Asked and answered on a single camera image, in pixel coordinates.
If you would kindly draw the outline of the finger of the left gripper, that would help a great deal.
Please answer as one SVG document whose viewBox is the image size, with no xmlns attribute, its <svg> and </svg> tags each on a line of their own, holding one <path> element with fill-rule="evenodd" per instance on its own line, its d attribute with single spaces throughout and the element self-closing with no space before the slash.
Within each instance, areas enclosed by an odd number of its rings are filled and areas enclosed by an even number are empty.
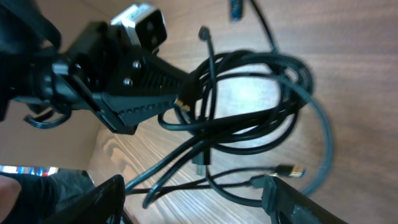
<svg viewBox="0 0 398 224">
<path fill-rule="evenodd" d="M 177 95 L 192 81 L 191 75 L 147 52 L 129 52 L 124 56 L 132 85 L 124 86 L 125 96 Z"/>
<path fill-rule="evenodd" d="M 102 93 L 103 103 L 110 109 L 110 115 L 102 115 L 103 123 L 109 128 L 116 128 L 118 122 L 122 127 L 133 127 L 153 116 L 171 109 L 177 94 L 157 96 L 111 95 Z"/>
</svg>

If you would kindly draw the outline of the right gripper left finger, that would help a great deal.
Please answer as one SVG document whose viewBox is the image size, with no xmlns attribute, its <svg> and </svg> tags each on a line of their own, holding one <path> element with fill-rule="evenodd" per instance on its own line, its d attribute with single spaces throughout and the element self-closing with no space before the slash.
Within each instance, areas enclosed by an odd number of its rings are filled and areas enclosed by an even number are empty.
<svg viewBox="0 0 398 224">
<path fill-rule="evenodd" d="M 45 219 L 44 224 L 120 224 L 126 197 L 124 178 L 112 176 L 77 202 Z"/>
</svg>

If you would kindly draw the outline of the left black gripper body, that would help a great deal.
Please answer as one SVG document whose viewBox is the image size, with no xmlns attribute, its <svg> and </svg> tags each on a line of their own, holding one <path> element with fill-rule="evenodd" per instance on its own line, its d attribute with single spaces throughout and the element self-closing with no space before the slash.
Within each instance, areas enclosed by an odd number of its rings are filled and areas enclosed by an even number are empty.
<svg viewBox="0 0 398 224">
<path fill-rule="evenodd" d="M 122 26 L 90 22 L 52 64 L 52 106 L 62 112 L 88 110 L 111 132 L 133 135 L 138 121 L 132 93 L 146 50 L 130 43 Z"/>
</svg>

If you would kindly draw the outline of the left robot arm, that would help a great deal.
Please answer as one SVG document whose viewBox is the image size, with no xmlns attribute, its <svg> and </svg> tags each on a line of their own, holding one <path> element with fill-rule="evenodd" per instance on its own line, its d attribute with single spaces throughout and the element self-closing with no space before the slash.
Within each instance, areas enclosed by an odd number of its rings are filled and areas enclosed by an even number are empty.
<svg viewBox="0 0 398 224">
<path fill-rule="evenodd" d="M 92 112 L 111 132 L 134 134 L 139 123 L 177 105 L 192 83 L 158 58 L 164 17 L 134 4 L 111 22 L 89 23 L 66 52 L 62 36 L 34 1 L 1 2 L 1 113 L 26 104 L 26 123 L 51 129 L 74 111 Z"/>
</svg>

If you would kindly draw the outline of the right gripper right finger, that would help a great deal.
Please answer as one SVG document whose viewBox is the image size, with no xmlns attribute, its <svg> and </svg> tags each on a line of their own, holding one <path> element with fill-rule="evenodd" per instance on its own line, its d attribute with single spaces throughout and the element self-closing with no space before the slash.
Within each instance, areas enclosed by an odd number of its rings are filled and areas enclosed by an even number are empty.
<svg viewBox="0 0 398 224">
<path fill-rule="evenodd" d="M 272 224 L 346 224 L 278 177 L 265 177 L 262 207 Z"/>
</svg>

